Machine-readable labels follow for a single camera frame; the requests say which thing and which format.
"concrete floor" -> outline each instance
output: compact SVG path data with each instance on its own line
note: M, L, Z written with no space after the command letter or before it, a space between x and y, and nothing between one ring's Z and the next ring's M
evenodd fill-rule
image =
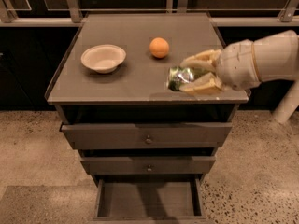
M56 112L0 113L0 223L86 223L96 186ZM216 223L299 223L299 114L238 111L202 184Z

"drawer knob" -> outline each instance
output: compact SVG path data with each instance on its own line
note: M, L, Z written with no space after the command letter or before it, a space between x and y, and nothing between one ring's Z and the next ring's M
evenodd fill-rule
M152 139L151 139L151 137L149 135L147 136L146 143L148 145L150 145L152 143Z
M148 172L151 172L151 171L152 171L152 166L148 165Z

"bowl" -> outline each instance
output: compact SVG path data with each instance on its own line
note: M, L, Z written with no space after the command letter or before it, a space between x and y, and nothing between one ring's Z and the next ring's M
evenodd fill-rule
M99 45L87 49L81 56L83 65L97 73L114 71L125 59L125 51L114 45Z

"white pipe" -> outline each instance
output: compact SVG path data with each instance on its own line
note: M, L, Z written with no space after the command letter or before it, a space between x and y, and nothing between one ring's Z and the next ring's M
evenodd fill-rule
M299 106L299 80L295 81L287 94L283 97L280 104L273 113L273 118L278 123L288 121L292 113Z

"drawer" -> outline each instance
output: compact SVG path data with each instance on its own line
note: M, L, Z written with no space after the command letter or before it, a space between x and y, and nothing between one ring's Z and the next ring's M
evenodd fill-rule
M143 174L206 174L215 157L104 157L82 158L89 175L143 175Z
M63 125L73 149L221 147L231 123Z
M201 201L197 175L151 175L148 178L102 177L93 223L212 224Z

